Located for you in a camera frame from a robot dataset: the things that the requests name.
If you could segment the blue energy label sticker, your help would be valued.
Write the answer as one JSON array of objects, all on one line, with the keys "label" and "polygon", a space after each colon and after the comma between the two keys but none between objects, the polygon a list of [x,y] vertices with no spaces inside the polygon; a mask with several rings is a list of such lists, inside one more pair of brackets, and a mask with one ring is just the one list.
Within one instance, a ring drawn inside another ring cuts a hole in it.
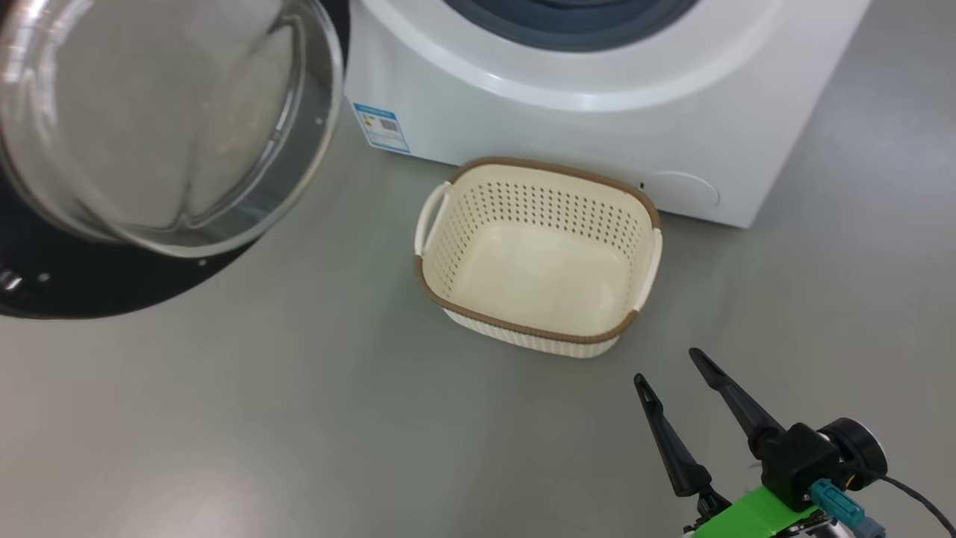
[{"label": "blue energy label sticker", "polygon": [[394,113],[361,103],[353,103],[353,108],[370,146],[406,155],[411,154],[402,126]]}]

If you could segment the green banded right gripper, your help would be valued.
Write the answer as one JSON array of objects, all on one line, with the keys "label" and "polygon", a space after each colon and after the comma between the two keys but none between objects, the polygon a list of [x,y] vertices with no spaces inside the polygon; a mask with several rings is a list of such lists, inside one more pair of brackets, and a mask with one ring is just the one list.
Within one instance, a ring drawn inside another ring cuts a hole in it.
[{"label": "green banded right gripper", "polygon": [[[747,436],[752,455],[764,459],[763,446],[784,433],[784,428],[700,348],[689,348],[689,356],[708,387],[726,402]],[[707,468],[696,462],[665,417],[665,406],[645,375],[636,374],[633,383],[674,494],[698,497],[700,517],[684,528],[683,538],[776,538],[822,524],[819,508],[792,511],[762,486],[733,504],[721,497]]]}]

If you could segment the white washing machine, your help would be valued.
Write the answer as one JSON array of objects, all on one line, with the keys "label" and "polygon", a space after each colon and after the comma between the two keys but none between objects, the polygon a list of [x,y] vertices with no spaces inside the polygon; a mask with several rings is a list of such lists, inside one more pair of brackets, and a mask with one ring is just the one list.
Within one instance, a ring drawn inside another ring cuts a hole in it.
[{"label": "white washing machine", "polygon": [[556,52],[443,0],[350,0],[346,96],[394,113],[412,157],[525,158],[638,188],[682,171],[720,194],[684,217],[747,228],[872,1],[700,0],[647,40]]}]

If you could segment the cream perforated laundry basket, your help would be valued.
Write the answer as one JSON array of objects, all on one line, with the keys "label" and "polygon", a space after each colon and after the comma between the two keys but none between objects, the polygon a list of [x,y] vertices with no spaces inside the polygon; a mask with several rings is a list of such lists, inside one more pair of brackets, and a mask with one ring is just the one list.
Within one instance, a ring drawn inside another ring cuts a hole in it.
[{"label": "cream perforated laundry basket", "polygon": [[428,194],[415,273],[462,327],[591,359],[638,319],[662,246],[659,212],[637,187],[556,164],[482,158]]}]

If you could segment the round white filter cover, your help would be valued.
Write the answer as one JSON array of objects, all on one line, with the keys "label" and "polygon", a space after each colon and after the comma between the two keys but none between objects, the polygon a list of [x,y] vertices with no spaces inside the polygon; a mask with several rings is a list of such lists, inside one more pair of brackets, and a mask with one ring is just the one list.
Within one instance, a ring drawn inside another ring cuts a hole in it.
[{"label": "round white filter cover", "polygon": [[710,182],[691,173],[661,170],[645,175],[641,189],[662,211],[696,214],[717,207],[720,194]]}]

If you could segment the black glass washing machine door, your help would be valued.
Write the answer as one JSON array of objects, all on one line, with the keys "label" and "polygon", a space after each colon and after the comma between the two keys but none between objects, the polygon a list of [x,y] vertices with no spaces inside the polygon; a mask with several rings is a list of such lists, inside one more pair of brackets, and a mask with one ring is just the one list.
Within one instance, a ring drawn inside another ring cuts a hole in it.
[{"label": "black glass washing machine door", "polygon": [[0,0],[0,318],[150,309],[296,204],[350,0]]}]

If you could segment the grey rubber door gasket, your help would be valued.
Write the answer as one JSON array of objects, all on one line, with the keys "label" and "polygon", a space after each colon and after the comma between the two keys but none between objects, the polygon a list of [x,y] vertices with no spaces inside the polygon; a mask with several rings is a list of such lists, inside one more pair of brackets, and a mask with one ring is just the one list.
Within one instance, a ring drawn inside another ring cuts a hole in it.
[{"label": "grey rubber door gasket", "polygon": [[443,0],[489,33],[538,50],[601,52],[647,40],[700,0]]}]

